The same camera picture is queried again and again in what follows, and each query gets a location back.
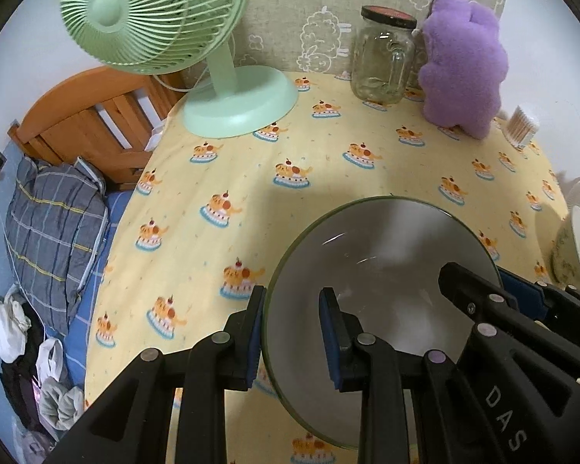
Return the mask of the green desk fan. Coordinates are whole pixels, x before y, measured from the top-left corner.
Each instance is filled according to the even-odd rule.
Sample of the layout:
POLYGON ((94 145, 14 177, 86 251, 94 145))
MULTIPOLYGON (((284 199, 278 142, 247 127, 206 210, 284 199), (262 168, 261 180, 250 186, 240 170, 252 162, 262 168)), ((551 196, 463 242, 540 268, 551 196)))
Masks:
POLYGON ((229 39, 249 0, 59 0, 70 37, 115 69, 144 75, 199 62, 208 82, 187 93, 183 124, 194 135, 228 138, 288 114, 299 92, 284 72, 235 66, 229 39))

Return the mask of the grey plaid pillow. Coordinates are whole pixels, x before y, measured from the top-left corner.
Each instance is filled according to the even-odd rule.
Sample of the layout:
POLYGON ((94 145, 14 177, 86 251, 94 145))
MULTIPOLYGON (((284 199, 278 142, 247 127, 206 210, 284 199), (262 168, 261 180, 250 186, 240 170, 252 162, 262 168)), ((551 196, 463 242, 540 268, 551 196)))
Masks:
POLYGON ((6 247, 15 281, 41 323, 69 333, 102 250, 109 209, 106 181, 88 161, 19 161, 6 214, 6 247))

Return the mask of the purple plush toy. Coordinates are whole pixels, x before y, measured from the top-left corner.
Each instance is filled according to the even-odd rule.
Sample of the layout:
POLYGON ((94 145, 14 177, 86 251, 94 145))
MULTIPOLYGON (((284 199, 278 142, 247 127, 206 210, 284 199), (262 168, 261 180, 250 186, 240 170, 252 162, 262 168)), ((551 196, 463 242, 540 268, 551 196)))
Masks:
POLYGON ((425 119, 486 138, 501 109, 500 87, 508 72, 495 13, 473 0, 433 0, 422 35, 427 62, 418 82, 425 119))

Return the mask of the pile of clothes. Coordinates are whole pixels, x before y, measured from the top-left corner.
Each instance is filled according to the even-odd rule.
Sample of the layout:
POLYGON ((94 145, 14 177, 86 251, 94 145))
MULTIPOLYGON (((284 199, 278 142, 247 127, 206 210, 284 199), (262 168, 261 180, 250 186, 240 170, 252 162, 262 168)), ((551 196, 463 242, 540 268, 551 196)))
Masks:
POLYGON ((0 381, 16 421, 54 446, 84 410, 81 351, 32 327, 24 348, 11 349, 8 358, 1 362, 0 381))

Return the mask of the white crumpled cloth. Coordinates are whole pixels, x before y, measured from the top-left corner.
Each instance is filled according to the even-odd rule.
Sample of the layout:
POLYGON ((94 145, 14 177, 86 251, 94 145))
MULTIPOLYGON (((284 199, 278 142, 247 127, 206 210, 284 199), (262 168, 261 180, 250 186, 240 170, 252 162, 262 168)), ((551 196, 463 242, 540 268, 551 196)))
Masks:
POLYGON ((0 297, 0 358, 4 363, 15 362, 25 354, 31 319, 17 297, 0 297))

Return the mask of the glass jar with dark lid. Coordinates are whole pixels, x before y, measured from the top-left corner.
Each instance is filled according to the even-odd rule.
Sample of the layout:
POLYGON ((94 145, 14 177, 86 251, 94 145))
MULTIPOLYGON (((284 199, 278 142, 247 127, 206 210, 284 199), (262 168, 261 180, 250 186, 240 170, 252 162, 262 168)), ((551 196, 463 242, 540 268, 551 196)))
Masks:
POLYGON ((399 103, 414 62, 417 20, 381 5, 361 6, 361 27, 354 41, 351 88, 372 105, 399 103))

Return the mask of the yellow patterned tablecloth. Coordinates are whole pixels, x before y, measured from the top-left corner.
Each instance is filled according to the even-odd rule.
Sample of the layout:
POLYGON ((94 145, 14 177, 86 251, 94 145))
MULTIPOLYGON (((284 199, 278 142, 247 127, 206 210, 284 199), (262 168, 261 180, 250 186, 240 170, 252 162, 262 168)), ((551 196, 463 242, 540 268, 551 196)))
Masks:
POLYGON ((498 121, 483 140, 435 126, 416 90, 379 106, 338 75, 296 83, 293 110, 256 133, 210 140, 168 118, 103 272, 87 408, 141 351, 186 350, 222 329, 310 224, 357 199, 435 204, 493 263, 548 279, 567 205, 541 149, 514 149, 498 121))

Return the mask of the cotton swab container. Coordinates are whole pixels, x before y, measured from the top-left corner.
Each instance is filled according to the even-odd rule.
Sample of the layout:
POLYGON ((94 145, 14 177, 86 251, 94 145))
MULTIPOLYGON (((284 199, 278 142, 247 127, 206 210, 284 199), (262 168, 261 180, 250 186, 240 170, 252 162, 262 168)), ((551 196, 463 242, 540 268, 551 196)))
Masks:
POLYGON ((541 122, 534 109, 526 104, 517 105, 507 121, 503 134, 516 149, 523 149, 539 131, 541 122))

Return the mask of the wooden bed headboard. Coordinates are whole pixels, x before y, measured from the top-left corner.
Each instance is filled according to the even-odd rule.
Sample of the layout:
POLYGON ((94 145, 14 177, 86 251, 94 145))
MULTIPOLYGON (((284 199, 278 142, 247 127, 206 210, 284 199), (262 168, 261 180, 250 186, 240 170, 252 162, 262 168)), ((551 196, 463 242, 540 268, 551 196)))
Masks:
POLYGON ((159 118, 166 118, 184 87, 179 72, 154 78, 97 67, 46 92, 8 135, 29 157, 54 165, 81 157, 113 188, 132 189, 152 156, 144 147, 153 124, 136 92, 143 91, 159 118))

